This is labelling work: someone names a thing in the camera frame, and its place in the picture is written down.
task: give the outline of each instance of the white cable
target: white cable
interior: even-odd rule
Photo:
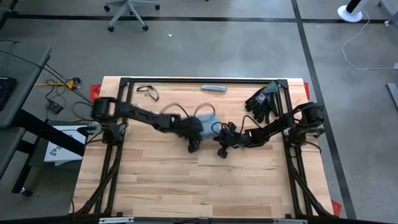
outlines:
[[[365,12],[365,11],[363,11],[364,13],[365,13],[365,15],[368,17],[368,22],[365,24],[365,26],[363,26],[362,28],[361,28],[361,30],[359,31],[359,33],[358,34],[356,34],[353,38],[351,38],[350,40],[347,40],[344,44],[343,44],[343,46],[341,46],[341,52],[343,53],[343,55],[344,55],[344,59],[353,67],[353,68],[355,68],[355,70],[359,70],[359,71],[363,71],[363,70],[396,70],[395,68],[357,68],[357,67],[355,67],[348,59],[347,59],[347,56],[346,56],[346,54],[344,53],[344,50],[343,50],[343,48],[344,48],[344,46],[348,43],[348,42],[350,42],[350,41],[352,41],[352,40],[354,40],[355,38],[357,38],[357,36],[359,36],[361,33],[362,33],[362,30],[370,23],[370,21],[371,21],[371,19],[370,19],[370,17],[368,16],[368,14]]]

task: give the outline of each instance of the concrete floor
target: concrete floor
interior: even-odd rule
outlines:
[[[19,0],[20,14],[104,16],[102,0]],[[161,10],[139,8],[142,16],[295,18],[290,0],[162,0]],[[336,9],[348,1],[297,0],[304,19],[337,19]],[[386,16],[371,1],[371,19]],[[115,32],[107,21],[8,19],[0,39],[52,48],[49,64],[66,77],[90,84],[106,75],[193,77],[299,77],[312,85],[295,22],[148,21],[143,33],[136,21],[122,21]],[[310,53],[328,110],[349,191],[358,219],[396,222],[398,112],[385,84],[397,83],[393,70],[356,71],[343,58],[343,43],[363,24],[304,24]],[[346,49],[357,67],[391,67],[398,59],[398,30],[370,24]],[[43,72],[38,82],[51,76]],[[45,119],[46,88],[34,88],[24,109]],[[311,88],[312,100],[315,93]],[[66,92],[68,106],[51,119],[75,119],[70,105],[79,101]],[[86,108],[78,112],[88,117]],[[319,140],[333,200],[343,203],[328,143]],[[33,170],[27,186],[34,195],[11,195],[11,185],[24,162],[16,153],[0,181],[0,219],[63,215],[68,212],[77,173]]]

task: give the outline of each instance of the white paper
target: white paper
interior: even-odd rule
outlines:
[[[65,134],[71,136],[72,138],[80,141],[81,143],[85,143],[86,137],[80,134],[77,129],[83,126],[54,126],[54,128],[63,131]],[[65,148],[55,145],[52,142],[49,142],[47,146],[47,150],[45,152],[44,162],[55,162],[55,165],[58,166],[60,164],[81,160],[83,157],[75,154]]]

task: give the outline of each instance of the wooden table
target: wooden table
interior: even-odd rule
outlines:
[[[116,97],[119,80],[120,77],[104,77],[101,96]],[[288,82],[293,108],[307,102],[303,80],[291,78]],[[141,84],[134,84],[131,101],[134,105],[158,113],[170,103],[179,103],[188,114],[193,114],[197,105],[209,102],[222,122],[232,121],[238,128],[245,114],[252,115],[245,112],[244,101],[261,87],[220,84],[228,87],[222,94],[200,91],[203,83],[151,83],[160,95],[160,100],[155,102],[146,93],[135,92]],[[285,100],[282,101],[287,111]],[[177,107],[168,112],[182,114]],[[203,109],[198,114],[201,113],[211,113],[211,110]],[[247,119],[244,127],[255,125]],[[280,218],[286,213],[294,215],[281,133],[262,147],[229,149],[226,159],[216,155],[220,145],[211,139],[203,141],[200,150],[193,154],[188,153],[187,145],[176,135],[160,133],[149,125],[129,120],[113,213],[123,212],[124,216],[134,217]],[[98,186],[105,149],[106,145],[100,142],[86,147],[73,196],[76,209]],[[311,145],[302,150],[308,186],[332,213],[320,153]],[[302,192],[298,189],[300,205],[305,211]],[[105,191],[102,209],[107,198]]]

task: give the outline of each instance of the desk leg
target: desk leg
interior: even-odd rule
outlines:
[[[26,190],[24,188],[24,184],[26,181],[27,176],[29,175],[30,168],[31,166],[29,165],[30,158],[32,158],[33,152],[35,150],[35,146],[32,143],[26,142],[26,141],[21,141],[18,144],[18,151],[24,152],[28,154],[28,157],[25,161],[25,164],[19,173],[19,176],[14,184],[14,187],[11,190],[11,193],[14,194],[19,194],[21,193],[24,196],[30,196],[32,195],[32,192],[30,190]]]
[[[84,155],[84,144],[63,133],[62,131],[57,130],[39,118],[36,118],[25,110],[18,111],[14,118],[13,125],[25,128],[26,131],[35,134],[40,138],[49,140],[50,142],[68,149],[79,156]]]

